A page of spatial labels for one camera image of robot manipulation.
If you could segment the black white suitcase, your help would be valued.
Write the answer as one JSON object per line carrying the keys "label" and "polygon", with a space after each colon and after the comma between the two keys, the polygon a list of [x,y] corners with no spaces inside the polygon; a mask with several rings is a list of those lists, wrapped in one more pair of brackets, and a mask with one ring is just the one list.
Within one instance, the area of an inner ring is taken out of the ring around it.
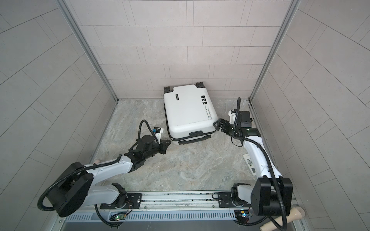
{"label": "black white suitcase", "polygon": [[216,132],[218,115],[203,82],[164,87],[164,110],[169,138],[176,145],[204,141]]}

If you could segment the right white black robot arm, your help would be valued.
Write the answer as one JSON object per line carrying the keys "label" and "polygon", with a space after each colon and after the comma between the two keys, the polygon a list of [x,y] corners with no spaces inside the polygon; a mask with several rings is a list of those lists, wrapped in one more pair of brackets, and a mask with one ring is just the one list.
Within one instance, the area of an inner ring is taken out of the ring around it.
{"label": "right white black robot arm", "polygon": [[291,180],[283,178],[271,162],[259,130],[251,126],[250,113],[233,109],[228,114],[229,121],[219,119],[214,127],[243,143],[257,176],[254,186],[235,183],[232,187],[232,201],[238,206],[250,204],[258,216],[288,216],[293,194]]}

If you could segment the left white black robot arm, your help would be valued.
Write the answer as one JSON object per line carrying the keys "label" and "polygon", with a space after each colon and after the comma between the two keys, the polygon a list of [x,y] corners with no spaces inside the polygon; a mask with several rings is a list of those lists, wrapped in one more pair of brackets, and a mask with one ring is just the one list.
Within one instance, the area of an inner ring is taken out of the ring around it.
{"label": "left white black robot arm", "polygon": [[170,140],[158,141],[155,136],[145,135],[128,153],[112,161],[92,165],[75,162],[42,193],[38,209],[56,211],[63,218],[80,207],[106,204],[112,208],[123,208],[128,205],[126,190],[118,183],[108,186],[100,186],[99,183],[139,169],[147,159],[156,154],[164,155],[170,144]]}

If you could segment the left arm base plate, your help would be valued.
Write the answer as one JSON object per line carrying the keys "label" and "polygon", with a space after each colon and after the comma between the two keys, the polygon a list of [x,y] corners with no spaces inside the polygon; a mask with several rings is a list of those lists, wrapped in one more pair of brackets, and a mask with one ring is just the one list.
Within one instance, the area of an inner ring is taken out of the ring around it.
{"label": "left arm base plate", "polygon": [[101,204],[100,209],[139,209],[142,196],[141,193],[128,193],[125,196],[119,196],[113,204]]}

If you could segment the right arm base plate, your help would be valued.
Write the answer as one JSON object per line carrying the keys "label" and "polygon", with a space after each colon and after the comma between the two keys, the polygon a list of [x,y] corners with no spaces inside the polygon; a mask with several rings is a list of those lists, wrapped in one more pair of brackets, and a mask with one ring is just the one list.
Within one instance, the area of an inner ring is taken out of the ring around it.
{"label": "right arm base plate", "polygon": [[252,208],[247,202],[233,201],[231,192],[218,192],[215,195],[220,208]]}

